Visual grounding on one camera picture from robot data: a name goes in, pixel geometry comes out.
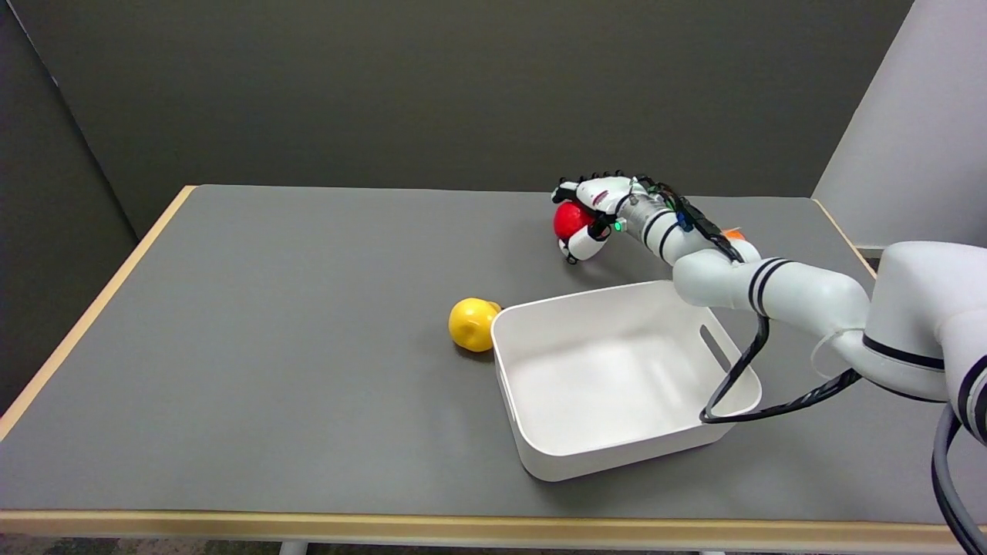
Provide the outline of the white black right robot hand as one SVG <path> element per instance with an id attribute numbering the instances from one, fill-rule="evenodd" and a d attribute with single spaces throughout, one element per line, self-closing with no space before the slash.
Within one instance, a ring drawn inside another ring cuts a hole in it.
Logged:
<path id="1" fill-rule="evenodd" d="M 609 239 L 621 207 L 639 194 L 646 194 L 644 185 L 622 175 L 561 180 L 553 189 L 553 204 L 568 205 L 581 218 L 571 230 L 558 229 L 558 217 L 554 218 L 554 234 L 564 259 L 576 264 L 594 257 Z"/>

